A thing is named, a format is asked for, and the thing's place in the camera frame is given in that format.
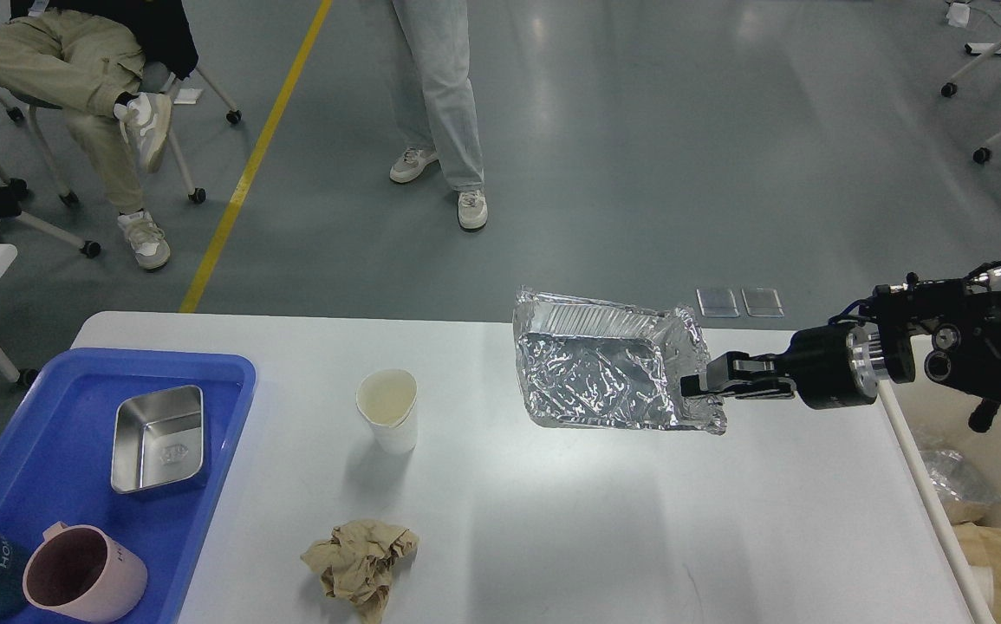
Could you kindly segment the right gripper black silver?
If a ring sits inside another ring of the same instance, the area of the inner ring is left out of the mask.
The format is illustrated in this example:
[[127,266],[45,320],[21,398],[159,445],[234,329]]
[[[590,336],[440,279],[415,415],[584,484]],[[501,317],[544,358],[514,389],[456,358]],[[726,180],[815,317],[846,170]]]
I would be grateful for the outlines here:
[[860,324],[837,323],[801,330],[784,352],[750,355],[731,351],[679,380],[683,398],[792,399],[810,408],[872,406],[878,398],[878,367],[871,335]]

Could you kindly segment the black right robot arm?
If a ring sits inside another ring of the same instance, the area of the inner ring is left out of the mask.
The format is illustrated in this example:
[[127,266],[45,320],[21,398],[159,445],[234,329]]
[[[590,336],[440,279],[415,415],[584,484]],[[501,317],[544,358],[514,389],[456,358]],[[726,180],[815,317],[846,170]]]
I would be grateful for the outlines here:
[[1001,260],[959,279],[878,285],[828,323],[790,337],[782,353],[727,352],[705,371],[682,378],[684,398],[733,396],[788,399],[822,410],[869,406],[878,383],[911,383],[917,367],[911,340],[927,335],[932,350],[924,375],[940,386],[977,396],[968,426],[987,432],[1001,407]]

